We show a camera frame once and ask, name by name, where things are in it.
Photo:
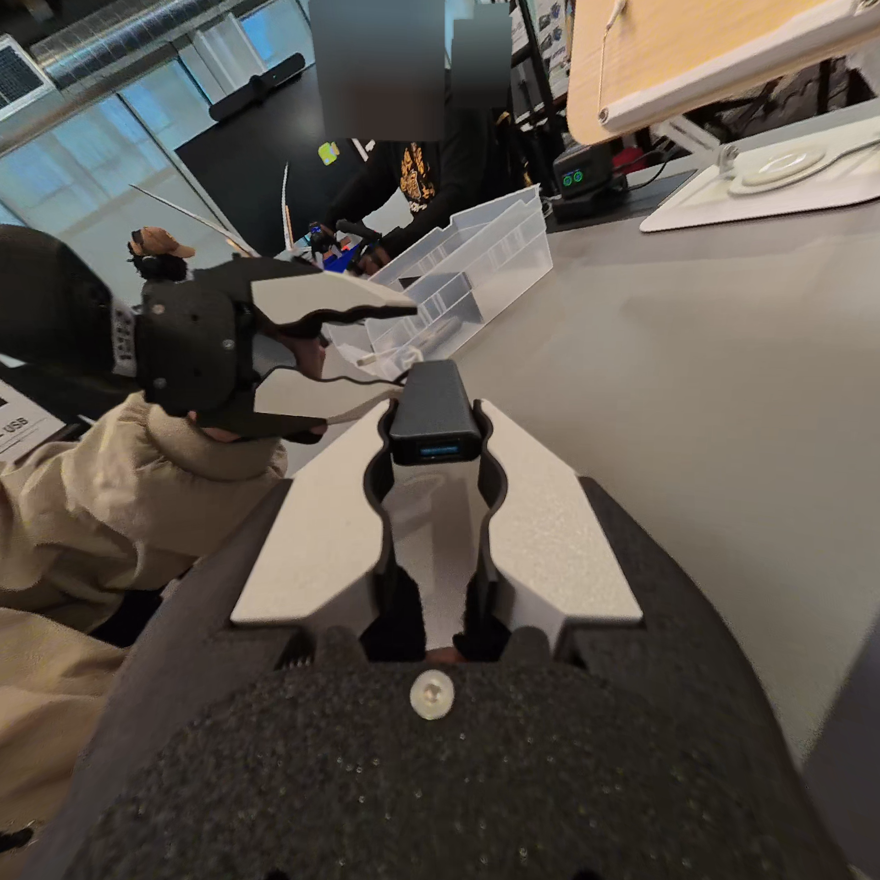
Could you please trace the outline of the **black charger with green lights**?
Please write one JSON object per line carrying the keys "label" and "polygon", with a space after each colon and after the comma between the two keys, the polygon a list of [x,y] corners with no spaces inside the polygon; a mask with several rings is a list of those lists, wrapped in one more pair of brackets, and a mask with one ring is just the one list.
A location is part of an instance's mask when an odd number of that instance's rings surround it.
{"label": "black charger with green lights", "polygon": [[627,177],[616,173],[607,145],[569,148],[554,160],[552,171],[559,197],[551,210],[558,224],[604,215],[629,197]]}

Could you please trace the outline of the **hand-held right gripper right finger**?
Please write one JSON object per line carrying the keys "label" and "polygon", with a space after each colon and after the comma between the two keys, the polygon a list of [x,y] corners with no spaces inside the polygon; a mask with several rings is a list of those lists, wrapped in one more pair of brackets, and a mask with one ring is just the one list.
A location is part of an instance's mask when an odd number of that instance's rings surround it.
{"label": "hand-held right gripper right finger", "polygon": [[482,433],[476,603],[508,631],[559,642],[574,627],[644,620],[584,487],[561,458],[495,404],[474,403]]}

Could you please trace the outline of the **wooden book stand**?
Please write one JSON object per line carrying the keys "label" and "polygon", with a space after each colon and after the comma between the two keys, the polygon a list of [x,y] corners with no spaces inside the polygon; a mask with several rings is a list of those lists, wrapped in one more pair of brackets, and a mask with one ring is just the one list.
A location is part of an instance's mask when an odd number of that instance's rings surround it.
{"label": "wooden book stand", "polygon": [[878,116],[760,148],[721,144],[686,112],[811,63],[878,49],[878,2],[580,2],[567,124],[585,146],[653,127],[701,171],[646,234],[877,203]]}

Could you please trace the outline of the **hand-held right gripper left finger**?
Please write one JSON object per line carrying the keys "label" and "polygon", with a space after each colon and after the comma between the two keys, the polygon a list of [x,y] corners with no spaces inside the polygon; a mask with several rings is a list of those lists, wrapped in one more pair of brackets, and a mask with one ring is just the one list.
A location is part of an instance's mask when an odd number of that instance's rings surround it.
{"label": "hand-held right gripper left finger", "polygon": [[389,475],[382,401],[294,475],[230,622],[292,625],[317,637],[331,627],[361,636],[380,615],[377,578],[391,555],[390,527],[368,470]]}

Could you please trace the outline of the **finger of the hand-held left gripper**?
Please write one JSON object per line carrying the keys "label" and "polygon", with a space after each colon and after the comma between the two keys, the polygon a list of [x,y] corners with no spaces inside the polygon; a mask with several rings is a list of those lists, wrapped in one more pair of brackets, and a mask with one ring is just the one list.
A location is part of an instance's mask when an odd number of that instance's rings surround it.
{"label": "finger of the hand-held left gripper", "polygon": [[406,317],[418,310],[403,292],[325,271],[256,280],[251,284],[251,296],[264,320],[293,338],[314,338],[324,325]]}
{"label": "finger of the hand-held left gripper", "polygon": [[254,392],[256,413],[312,419],[325,424],[353,423],[379,405],[398,398],[404,387],[382,380],[342,376],[307,379],[295,368],[270,370]]}

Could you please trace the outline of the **person's beige jacket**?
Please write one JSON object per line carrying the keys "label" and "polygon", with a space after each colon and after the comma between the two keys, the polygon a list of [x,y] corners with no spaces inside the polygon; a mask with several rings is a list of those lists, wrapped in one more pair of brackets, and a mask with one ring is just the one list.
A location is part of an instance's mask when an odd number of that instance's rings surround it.
{"label": "person's beige jacket", "polygon": [[68,796],[116,673],[162,594],[129,596],[98,635],[23,610],[1,611],[2,878],[14,878],[28,847]]}

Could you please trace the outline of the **person's left hand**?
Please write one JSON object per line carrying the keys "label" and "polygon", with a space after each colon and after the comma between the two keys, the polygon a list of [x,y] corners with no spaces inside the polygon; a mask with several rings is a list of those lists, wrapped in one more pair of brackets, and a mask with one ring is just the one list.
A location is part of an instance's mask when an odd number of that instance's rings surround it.
{"label": "person's left hand", "polygon": [[326,347],[321,335],[312,338],[277,334],[276,340],[292,355],[295,369],[309,380],[323,379]]}

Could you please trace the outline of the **black display screen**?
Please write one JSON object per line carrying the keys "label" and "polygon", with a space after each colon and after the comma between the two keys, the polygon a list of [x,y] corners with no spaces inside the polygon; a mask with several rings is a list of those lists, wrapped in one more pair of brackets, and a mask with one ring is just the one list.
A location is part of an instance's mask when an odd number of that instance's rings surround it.
{"label": "black display screen", "polygon": [[244,86],[209,110],[213,125],[176,154],[233,229],[258,254],[285,248],[281,197],[299,240],[321,220],[363,165],[357,148],[339,140],[329,164],[314,67],[254,100]]}

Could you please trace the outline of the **person's left forearm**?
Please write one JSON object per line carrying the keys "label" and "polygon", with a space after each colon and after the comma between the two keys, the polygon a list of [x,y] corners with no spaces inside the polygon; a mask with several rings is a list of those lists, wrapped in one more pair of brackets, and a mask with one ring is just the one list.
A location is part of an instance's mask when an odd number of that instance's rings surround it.
{"label": "person's left forearm", "polygon": [[277,439],[224,443],[141,393],[2,471],[2,622],[93,632],[211,556],[285,476]]}

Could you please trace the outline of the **black speaker bar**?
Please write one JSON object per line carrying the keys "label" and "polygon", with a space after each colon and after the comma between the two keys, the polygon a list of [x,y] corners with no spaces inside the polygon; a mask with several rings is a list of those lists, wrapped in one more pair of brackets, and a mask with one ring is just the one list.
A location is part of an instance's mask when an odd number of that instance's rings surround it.
{"label": "black speaker bar", "polygon": [[303,55],[297,52],[265,73],[250,77],[248,82],[235,92],[210,106],[210,118],[219,124],[234,118],[252,106],[262,105],[281,87],[299,77],[305,67]]}

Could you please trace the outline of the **clear plastic bin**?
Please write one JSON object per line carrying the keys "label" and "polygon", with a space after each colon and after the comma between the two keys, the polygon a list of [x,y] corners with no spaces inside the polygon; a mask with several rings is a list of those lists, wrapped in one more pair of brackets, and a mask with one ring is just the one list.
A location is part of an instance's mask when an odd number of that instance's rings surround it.
{"label": "clear plastic bin", "polygon": [[525,187],[454,214],[370,278],[416,314],[327,324],[324,335],[349,363],[395,380],[451,358],[552,268],[540,188]]}

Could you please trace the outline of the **grey metal USB hub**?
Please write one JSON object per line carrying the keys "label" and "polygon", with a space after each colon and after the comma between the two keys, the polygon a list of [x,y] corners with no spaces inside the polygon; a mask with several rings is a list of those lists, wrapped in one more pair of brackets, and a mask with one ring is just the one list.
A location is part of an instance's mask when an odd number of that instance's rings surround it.
{"label": "grey metal USB hub", "polygon": [[482,436],[456,363],[415,363],[407,374],[388,431],[401,467],[475,460]]}

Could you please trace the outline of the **silver ventilation duct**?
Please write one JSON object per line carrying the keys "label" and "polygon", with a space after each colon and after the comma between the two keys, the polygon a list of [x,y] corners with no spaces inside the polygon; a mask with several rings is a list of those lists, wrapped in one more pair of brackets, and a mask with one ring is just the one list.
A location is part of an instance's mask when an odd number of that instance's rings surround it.
{"label": "silver ventilation duct", "polygon": [[119,1],[35,42],[28,53],[60,91],[92,85],[268,1]]}

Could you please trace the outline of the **white paper sign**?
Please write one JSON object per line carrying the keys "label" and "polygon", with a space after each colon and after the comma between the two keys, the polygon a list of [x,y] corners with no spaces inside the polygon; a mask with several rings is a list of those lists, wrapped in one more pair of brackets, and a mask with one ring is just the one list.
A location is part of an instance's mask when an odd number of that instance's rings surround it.
{"label": "white paper sign", "polygon": [[1,381],[1,462],[27,456],[66,427],[65,422]]}

